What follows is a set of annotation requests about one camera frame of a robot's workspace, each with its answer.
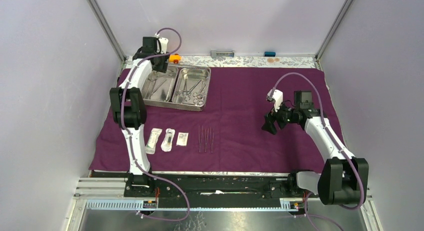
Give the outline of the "small white sterile packet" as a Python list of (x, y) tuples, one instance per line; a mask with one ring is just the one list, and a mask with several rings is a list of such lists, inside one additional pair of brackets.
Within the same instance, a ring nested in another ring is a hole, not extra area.
[(188, 136), (189, 134), (187, 132), (179, 132), (177, 135), (176, 145), (181, 147), (187, 146)]

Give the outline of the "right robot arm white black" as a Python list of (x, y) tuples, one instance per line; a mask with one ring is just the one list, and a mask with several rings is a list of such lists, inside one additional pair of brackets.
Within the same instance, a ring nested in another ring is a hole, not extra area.
[(293, 107), (285, 104), (283, 92), (276, 88), (267, 93), (266, 99), (273, 107), (264, 117), (262, 130), (275, 135), (277, 129), (298, 125), (312, 139), (324, 161), (321, 172), (291, 172), (287, 192), (299, 197), (309, 191), (324, 205), (358, 209), (366, 199), (369, 164), (364, 158), (356, 157), (339, 139), (322, 108), (314, 106), (311, 91), (295, 91)]

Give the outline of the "steel scalpel handle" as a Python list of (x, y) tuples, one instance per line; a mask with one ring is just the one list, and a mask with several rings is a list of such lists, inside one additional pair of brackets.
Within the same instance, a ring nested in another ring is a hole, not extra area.
[(210, 137), (210, 128), (206, 128), (204, 133), (204, 152), (206, 153), (208, 148), (208, 139)]

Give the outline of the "perforated steel instrument tray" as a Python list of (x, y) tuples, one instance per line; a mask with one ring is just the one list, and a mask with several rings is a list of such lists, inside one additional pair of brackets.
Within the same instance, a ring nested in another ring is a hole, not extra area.
[[(167, 82), (150, 98), (153, 89), (162, 83), (164, 76), (169, 74), (172, 74), (172, 76), (168, 77)], [(200, 112), (206, 106), (211, 74), (212, 71), (209, 67), (170, 64), (165, 73), (153, 71), (149, 74), (142, 87), (141, 95), (147, 106)], [(192, 91), (189, 101), (184, 101), (178, 97), (178, 92), (183, 90), (185, 79), (188, 79), (189, 88), (198, 80), (201, 80), (200, 84)], [(201, 89), (204, 82), (207, 82), (205, 103), (201, 106), (194, 105), (194, 93), (197, 93)]]

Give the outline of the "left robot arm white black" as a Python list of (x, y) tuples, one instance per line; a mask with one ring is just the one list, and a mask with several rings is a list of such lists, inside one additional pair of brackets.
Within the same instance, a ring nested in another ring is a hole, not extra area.
[(155, 183), (144, 140), (147, 109), (142, 89), (153, 71), (167, 71), (168, 42), (158, 33), (143, 37), (142, 46), (132, 57), (126, 78), (109, 91), (112, 118), (122, 131), (129, 155), (126, 186), (128, 190), (136, 189), (144, 197), (154, 193)]

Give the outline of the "steel tweezers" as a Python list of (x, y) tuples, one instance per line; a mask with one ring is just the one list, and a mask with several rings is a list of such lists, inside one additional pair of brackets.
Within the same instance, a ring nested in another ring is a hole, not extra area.
[(198, 126), (198, 151), (202, 151), (202, 140), (203, 140), (203, 126)]
[(214, 152), (214, 137), (215, 137), (215, 128), (212, 128), (210, 132), (210, 153)]

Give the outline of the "long white sterile packet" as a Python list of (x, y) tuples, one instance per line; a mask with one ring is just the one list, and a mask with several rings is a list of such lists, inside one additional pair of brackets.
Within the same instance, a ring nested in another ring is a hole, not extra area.
[(160, 135), (162, 134), (161, 128), (153, 128), (150, 132), (150, 136), (147, 140), (145, 150), (148, 155), (153, 155), (156, 152), (156, 145), (159, 140)]

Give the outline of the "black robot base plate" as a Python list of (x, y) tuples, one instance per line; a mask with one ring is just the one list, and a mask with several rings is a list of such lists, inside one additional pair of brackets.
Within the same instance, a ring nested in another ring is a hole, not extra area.
[(152, 198), (162, 209), (280, 208), (282, 201), (300, 201), (308, 191), (295, 186), (292, 174), (231, 176), (155, 174), (153, 188), (124, 187), (126, 198)]

